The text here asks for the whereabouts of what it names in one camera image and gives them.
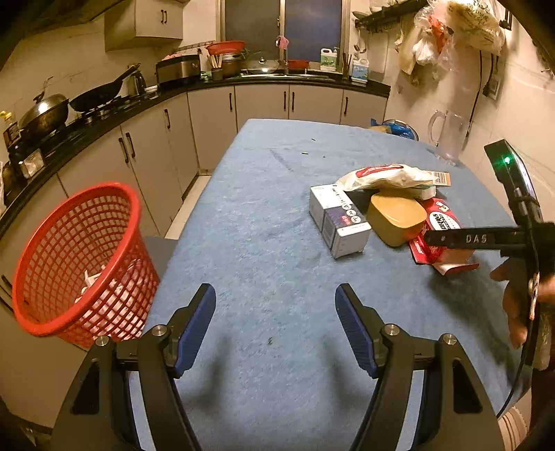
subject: blue tablecloth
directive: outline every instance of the blue tablecloth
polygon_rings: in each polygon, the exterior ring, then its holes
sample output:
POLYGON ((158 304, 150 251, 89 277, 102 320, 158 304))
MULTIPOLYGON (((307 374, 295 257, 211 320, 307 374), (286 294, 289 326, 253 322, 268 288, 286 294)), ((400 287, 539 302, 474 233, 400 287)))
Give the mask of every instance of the blue tablecloth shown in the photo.
MULTIPOLYGON (((452 187, 440 192, 467 227, 512 223, 467 168, 448 166, 429 146, 404 138, 251 120, 225 154, 147 321, 147 329, 166 323, 203 282, 216 290, 196 362, 176 381, 203 449, 349 449, 375 381, 358 367, 335 312, 335 289, 344 282, 385 322, 414 336, 455 334, 494 409, 503 404, 519 353, 509 346, 503 285, 488 277, 501 261, 498 252, 476 252, 479 270, 447 278, 416 265, 408 246, 391 249, 371 234, 363 254, 334 260, 309 216, 311 186, 388 163, 450 172, 452 187)), ((412 442, 421 384, 415 373, 399 449, 412 442)), ((141 445, 154 449, 138 377, 131 386, 141 445)))

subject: screw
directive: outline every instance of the screw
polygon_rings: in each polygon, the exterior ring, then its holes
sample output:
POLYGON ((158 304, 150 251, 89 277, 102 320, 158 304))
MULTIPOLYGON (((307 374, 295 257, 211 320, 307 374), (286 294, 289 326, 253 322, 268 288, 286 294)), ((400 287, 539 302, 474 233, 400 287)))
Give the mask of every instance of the screw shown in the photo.
POLYGON ((161 337, 166 333, 167 330, 168 328, 165 325, 158 324, 152 328, 152 335, 154 335, 155 337, 161 337))
POLYGON ((441 339, 449 346, 453 346, 455 343, 457 343, 457 337, 455 337, 453 334, 443 334, 441 336, 441 339))
POLYGON ((395 335, 399 335, 399 327, 395 324, 386 324, 384 326, 384 331, 387 335, 394 337, 395 335))
POLYGON ((94 342, 97 346, 106 346, 109 341, 109 337, 107 337, 106 335, 102 335, 101 337, 98 337, 94 342))

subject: black countertop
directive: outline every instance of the black countertop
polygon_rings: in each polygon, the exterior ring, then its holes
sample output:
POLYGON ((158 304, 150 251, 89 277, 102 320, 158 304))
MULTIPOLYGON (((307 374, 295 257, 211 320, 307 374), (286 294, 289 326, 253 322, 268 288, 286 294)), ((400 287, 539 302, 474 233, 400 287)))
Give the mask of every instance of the black countertop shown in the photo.
POLYGON ((34 196, 34 194, 44 185, 51 177, 53 177, 65 164, 67 164, 73 157, 75 157, 83 149, 87 148, 90 144, 95 142, 102 135, 108 133, 113 128, 122 124, 123 122, 131 119, 137 114, 149 109, 163 101, 188 91, 197 91, 198 89, 234 86, 237 84, 267 84, 267 83, 281 83, 281 84, 306 84, 311 86, 324 86, 331 88, 349 89, 351 91, 364 92, 373 94, 380 97, 389 97, 391 87, 375 82, 368 81, 366 85, 360 83, 351 83, 343 81, 340 77, 341 74, 325 74, 330 78, 307 78, 300 77, 233 77, 227 78, 222 81, 199 81, 196 83, 177 86, 171 89, 158 91, 156 94, 146 95, 145 97, 132 102, 126 109, 118 110, 111 113, 102 120, 95 121, 91 124, 83 124, 78 133, 73 134, 70 138, 60 142, 54 151, 45 156, 44 168, 41 169, 33 178, 27 181, 21 191, 7 202, 7 209, 0 216, 0 238, 4 236, 11 223, 14 221, 19 212, 34 196))

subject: white box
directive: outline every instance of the white box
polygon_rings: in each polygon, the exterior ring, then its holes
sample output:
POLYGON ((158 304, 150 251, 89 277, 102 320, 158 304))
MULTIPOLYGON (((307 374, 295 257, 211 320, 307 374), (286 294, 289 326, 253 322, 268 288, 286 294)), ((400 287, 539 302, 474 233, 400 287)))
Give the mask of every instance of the white box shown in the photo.
POLYGON ((310 188, 309 212, 334 258, 364 250, 372 228, 337 185, 310 188))

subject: gas stove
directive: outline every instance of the gas stove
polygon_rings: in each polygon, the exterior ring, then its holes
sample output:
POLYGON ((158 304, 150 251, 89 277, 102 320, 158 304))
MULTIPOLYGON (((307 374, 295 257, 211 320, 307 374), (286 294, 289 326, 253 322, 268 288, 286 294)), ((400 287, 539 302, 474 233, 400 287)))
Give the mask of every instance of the gas stove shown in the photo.
POLYGON ((44 158, 51 156, 62 144, 76 141, 87 133, 90 126, 104 121, 114 113, 124 111, 142 99, 141 96, 118 96, 112 101, 85 113, 78 113, 77 118, 69 124, 64 124, 50 135, 38 142, 29 142, 30 151, 39 148, 44 158))

